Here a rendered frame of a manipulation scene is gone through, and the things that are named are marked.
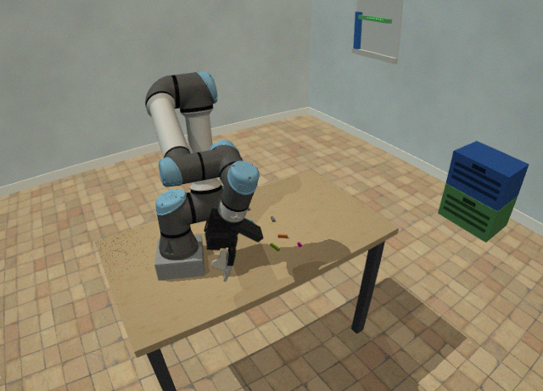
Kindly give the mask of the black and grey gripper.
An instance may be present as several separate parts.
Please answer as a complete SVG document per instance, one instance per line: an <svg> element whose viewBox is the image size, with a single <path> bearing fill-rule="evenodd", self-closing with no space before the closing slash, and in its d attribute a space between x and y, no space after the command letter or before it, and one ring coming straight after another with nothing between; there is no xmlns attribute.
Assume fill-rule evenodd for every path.
<svg viewBox="0 0 543 391"><path fill-rule="evenodd" d="M207 250L223 249L220 252L220 257L211 262L213 268L225 271L223 282L227 281L231 273L236 255L236 244L238 242L238 232L232 230L231 227L239 226L242 222L243 220L239 222L226 221L220 216L218 209L212 209L210 218L207 219L205 224L204 232ZM227 224L227 226L224 224ZM225 250L226 248L228 248L228 251Z"/></svg>

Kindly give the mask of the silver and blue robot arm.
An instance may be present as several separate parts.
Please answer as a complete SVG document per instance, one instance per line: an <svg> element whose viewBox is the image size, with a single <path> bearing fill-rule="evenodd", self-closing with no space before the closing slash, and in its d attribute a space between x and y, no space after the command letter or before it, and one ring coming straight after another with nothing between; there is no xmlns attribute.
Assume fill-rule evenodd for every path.
<svg viewBox="0 0 543 391"><path fill-rule="evenodd" d="M212 143L210 112L216 102L216 84L208 72L164 76L149 88L145 99L163 155L159 161L162 184L174 187L193 182L190 193L172 189L155 202L160 254L168 260L184 260L197 252L190 225L209 219L212 209L218 209L226 221L243 220L231 227L235 232L256 242L263 239L260 226L244 219L260 172L250 162L240 161L232 142ZM188 144L172 106L186 118Z"/></svg>

